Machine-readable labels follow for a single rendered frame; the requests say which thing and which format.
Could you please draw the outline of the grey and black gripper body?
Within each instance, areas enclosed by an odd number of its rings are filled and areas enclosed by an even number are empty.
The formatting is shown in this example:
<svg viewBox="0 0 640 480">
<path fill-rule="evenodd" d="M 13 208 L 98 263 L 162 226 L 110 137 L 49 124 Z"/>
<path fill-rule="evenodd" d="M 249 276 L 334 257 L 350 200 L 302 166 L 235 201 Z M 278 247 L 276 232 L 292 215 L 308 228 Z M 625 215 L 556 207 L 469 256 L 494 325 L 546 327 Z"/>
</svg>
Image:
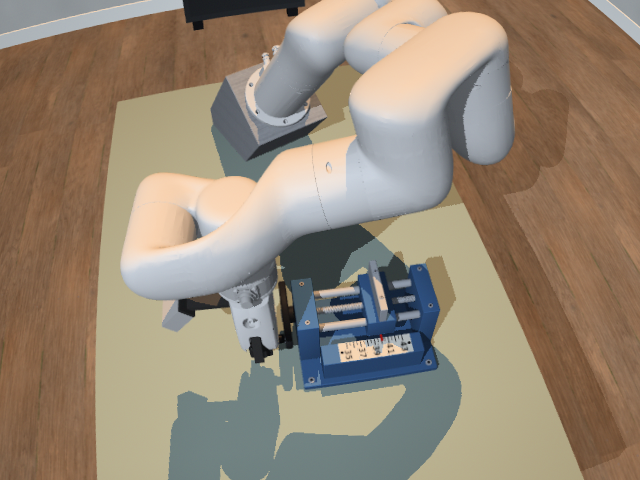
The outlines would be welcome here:
<svg viewBox="0 0 640 480">
<path fill-rule="evenodd" d="M 253 306 L 249 309 L 241 308 L 241 303 L 228 299 L 219 292 L 224 299 L 229 301 L 238 340 L 245 352 L 250 347 L 250 337 L 261 337 L 262 344 L 269 350 L 276 349 L 279 346 L 273 295 L 277 281 L 278 274 L 273 288 L 266 295 L 259 298 L 258 301 L 253 300 Z"/>
</svg>

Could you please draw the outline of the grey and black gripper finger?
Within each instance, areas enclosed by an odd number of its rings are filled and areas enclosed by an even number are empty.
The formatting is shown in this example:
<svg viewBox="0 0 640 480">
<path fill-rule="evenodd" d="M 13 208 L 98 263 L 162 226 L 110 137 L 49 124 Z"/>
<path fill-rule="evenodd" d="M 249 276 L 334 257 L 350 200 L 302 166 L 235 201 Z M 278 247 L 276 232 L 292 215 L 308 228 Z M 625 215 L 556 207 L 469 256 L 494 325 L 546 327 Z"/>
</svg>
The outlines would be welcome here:
<svg viewBox="0 0 640 480">
<path fill-rule="evenodd" d="M 255 364 L 265 363 L 264 357 L 266 358 L 267 356 L 272 356 L 273 349 L 269 350 L 268 348 L 264 347 L 262 345 L 262 341 L 260 337 L 251 337 L 250 339 L 251 339 L 251 343 L 249 347 L 249 352 L 251 357 L 254 358 Z"/>
</svg>

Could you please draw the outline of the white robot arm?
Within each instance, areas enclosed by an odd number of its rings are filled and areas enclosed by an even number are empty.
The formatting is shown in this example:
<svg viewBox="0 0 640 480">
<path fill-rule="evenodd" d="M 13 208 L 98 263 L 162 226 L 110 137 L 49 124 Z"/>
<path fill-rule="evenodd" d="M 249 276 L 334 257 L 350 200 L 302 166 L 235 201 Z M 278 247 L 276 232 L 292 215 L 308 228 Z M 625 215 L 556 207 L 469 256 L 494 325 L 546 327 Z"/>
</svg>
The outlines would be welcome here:
<svg viewBox="0 0 640 480">
<path fill-rule="evenodd" d="M 437 0 L 322 0 L 272 51 L 245 88 L 252 115 L 295 124 L 347 61 L 363 74 L 348 101 L 357 136 L 283 151 L 258 183 L 177 173 L 140 183 L 120 270 L 132 292 L 163 301 L 166 329 L 230 307 L 219 292 L 251 308 L 276 283 L 276 257 L 304 235 L 439 205 L 452 149 L 492 165 L 513 145 L 508 38 L 487 15 L 448 15 Z"/>
</svg>

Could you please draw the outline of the blue bench vise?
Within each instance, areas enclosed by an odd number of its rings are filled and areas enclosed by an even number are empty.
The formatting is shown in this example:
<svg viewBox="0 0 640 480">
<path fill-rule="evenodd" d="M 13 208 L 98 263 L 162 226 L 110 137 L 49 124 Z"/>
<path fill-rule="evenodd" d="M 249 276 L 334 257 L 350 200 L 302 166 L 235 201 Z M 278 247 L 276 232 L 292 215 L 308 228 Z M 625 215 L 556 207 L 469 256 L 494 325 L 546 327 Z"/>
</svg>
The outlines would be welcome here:
<svg viewBox="0 0 640 480">
<path fill-rule="evenodd" d="M 440 307 L 426 263 L 410 265 L 408 279 L 387 282 L 371 260 L 351 287 L 313 291 L 311 278 L 291 280 L 294 306 L 285 282 L 278 287 L 279 344 L 293 348 L 296 322 L 305 390 L 437 369 L 431 339 Z"/>
</svg>

